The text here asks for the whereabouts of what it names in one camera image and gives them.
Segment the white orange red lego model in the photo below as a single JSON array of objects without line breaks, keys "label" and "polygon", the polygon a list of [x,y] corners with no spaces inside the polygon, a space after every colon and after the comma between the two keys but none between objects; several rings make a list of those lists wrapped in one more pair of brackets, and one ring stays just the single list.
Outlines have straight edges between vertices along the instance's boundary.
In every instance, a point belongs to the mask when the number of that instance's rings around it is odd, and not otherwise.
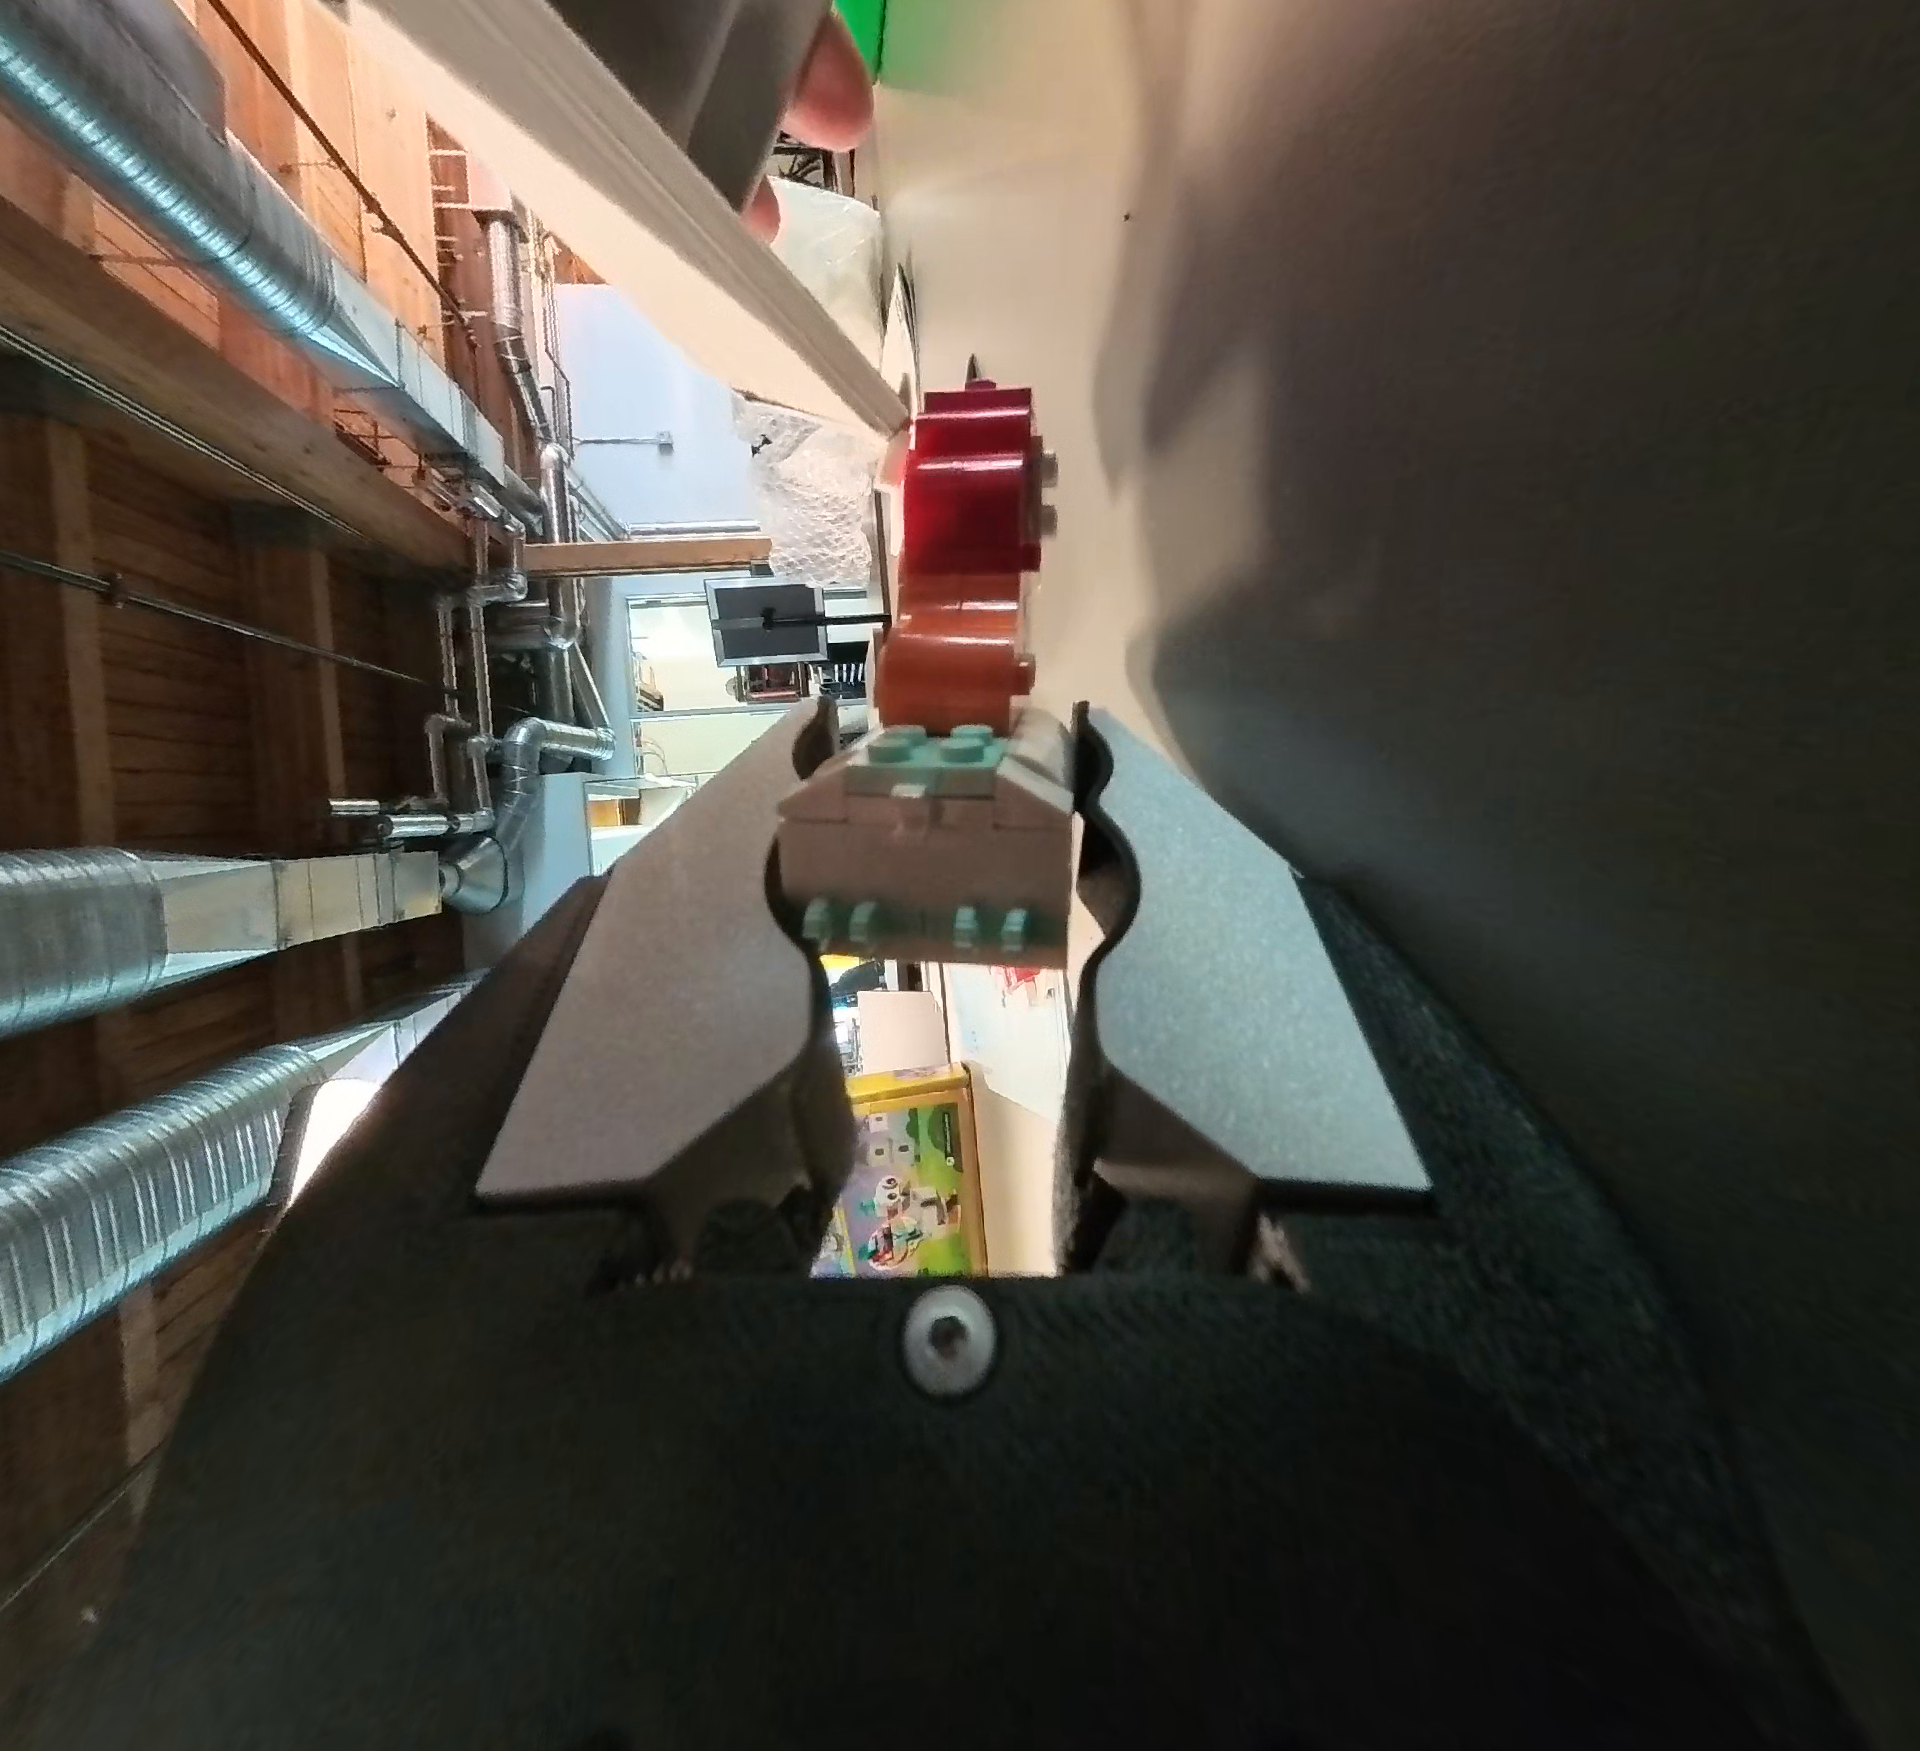
[{"label": "white orange red lego model", "polygon": [[1074,761],[1026,614],[1053,517],[1028,387],[927,391],[896,446],[868,731],[780,801],[780,895],[820,954],[1068,965]]}]

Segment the silver spiral ventilation duct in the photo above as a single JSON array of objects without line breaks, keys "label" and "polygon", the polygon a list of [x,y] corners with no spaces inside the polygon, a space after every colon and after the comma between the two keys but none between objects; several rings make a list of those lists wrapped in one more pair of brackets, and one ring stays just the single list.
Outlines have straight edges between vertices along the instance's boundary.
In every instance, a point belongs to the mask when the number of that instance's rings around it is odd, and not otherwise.
[{"label": "silver spiral ventilation duct", "polygon": [[118,847],[1,857],[1,1036],[440,912],[433,851],[305,857]]},{"label": "silver spiral ventilation duct", "polygon": [[1,1378],[293,1191],[312,1095],[362,1057],[394,1069],[467,971],[347,1027],[274,1042],[1,1164]]},{"label": "silver spiral ventilation duct", "polygon": [[3,106],[335,391],[427,456],[496,475],[471,398],[227,131],[171,0],[1,0]]}]

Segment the clear bubble wrap bundle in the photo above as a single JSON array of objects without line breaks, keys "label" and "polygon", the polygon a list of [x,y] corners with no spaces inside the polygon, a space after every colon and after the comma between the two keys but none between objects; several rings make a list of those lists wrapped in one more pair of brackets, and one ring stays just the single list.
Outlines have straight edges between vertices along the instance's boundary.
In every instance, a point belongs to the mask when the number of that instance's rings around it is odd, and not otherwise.
[{"label": "clear bubble wrap bundle", "polygon": [[[780,204],[776,255],[864,358],[881,364],[893,274],[879,213],[812,183],[769,183]],[[820,587],[866,585],[881,444],[742,391],[732,391],[732,427],[776,572]]]}]

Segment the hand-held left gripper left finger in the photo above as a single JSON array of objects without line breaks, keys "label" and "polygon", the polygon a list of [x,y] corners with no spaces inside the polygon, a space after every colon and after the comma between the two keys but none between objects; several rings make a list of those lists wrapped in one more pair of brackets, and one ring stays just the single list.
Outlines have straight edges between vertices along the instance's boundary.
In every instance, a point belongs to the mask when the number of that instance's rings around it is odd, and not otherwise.
[{"label": "hand-held left gripper left finger", "polygon": [[601,878],[480,1168],[484,1210],[629,1210],[658,1260],[692,1261],[753,1206],[814,1261],[853,1118],[776,832],[835,748],[828,700],[784,710]]}]

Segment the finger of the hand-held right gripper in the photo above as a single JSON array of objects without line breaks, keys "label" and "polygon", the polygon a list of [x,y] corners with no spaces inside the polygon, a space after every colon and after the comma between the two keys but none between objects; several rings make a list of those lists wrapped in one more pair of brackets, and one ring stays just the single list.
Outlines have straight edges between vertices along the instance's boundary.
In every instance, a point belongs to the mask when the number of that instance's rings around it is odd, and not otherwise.
[{"label": "finger of the hand-held right gripper", "polygon": [[345,0],[356,39],[725,383],[889,435],[904,406],[742,209],[830,0]]}]

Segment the black hanging monitor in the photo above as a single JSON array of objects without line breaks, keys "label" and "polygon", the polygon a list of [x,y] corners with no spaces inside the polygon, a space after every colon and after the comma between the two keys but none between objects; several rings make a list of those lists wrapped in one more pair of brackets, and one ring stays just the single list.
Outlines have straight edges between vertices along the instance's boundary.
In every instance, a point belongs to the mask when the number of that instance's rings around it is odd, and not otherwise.
[{"label": "black hanging monitor", "polygon": [[707,578],[704,589],[719,666],[828,662],[828,610],[818,585],[748,574]]}]

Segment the yellow lego set box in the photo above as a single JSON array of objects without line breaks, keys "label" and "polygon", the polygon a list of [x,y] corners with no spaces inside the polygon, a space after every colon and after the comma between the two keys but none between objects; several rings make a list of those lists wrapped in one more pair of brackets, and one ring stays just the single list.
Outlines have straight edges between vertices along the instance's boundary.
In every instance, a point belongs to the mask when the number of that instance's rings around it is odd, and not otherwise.
[{"label": "yellow lego set box", "polygon": [[990,1269],[965,1067],[849,1080],[851,1170],[832,1239],[854,1279],[984,1277]]}]

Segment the person's right hand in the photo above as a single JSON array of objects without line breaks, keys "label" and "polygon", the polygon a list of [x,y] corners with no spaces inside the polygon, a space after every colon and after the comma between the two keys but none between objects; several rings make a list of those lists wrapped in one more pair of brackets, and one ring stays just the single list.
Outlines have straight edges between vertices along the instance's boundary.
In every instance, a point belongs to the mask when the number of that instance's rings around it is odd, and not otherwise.
[{"label": "person's right hand", "polygon": [[853,154],[872,131],[874,116],[870,66],[845,16],[828,5],[784,102],[780,135],[822,154]]}]

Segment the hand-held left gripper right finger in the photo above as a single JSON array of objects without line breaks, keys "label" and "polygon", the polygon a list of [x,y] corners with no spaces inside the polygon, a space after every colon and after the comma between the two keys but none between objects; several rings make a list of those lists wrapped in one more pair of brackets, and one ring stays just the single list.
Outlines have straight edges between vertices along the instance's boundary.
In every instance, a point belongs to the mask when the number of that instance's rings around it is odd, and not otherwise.
[{"label": "hand-held left gripper right finger", "polygon": [[1072,713],[1074,992],[1053,1248],[1177,1212],[1196,1267],[1251,1275],[1288,1214],[1406,1214],[1431,1176],[1280,851],[1106,708]]}]

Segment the silver duct elbow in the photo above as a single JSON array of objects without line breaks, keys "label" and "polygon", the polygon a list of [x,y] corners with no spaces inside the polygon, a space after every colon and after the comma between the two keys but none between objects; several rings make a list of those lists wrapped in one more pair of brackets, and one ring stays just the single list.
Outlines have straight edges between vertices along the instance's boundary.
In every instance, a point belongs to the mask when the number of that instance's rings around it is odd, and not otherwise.
[{"label": "silver duct elbow", "polygon": [[538,813],[541,767],[549,759],[604,763],[616,740],[608,725],[519,717],[503,736],[467,738],[475,788],[467,803],[433,817],[436,887],[442,908],[480,918],[501,908],[524,883],[524,845]]}]

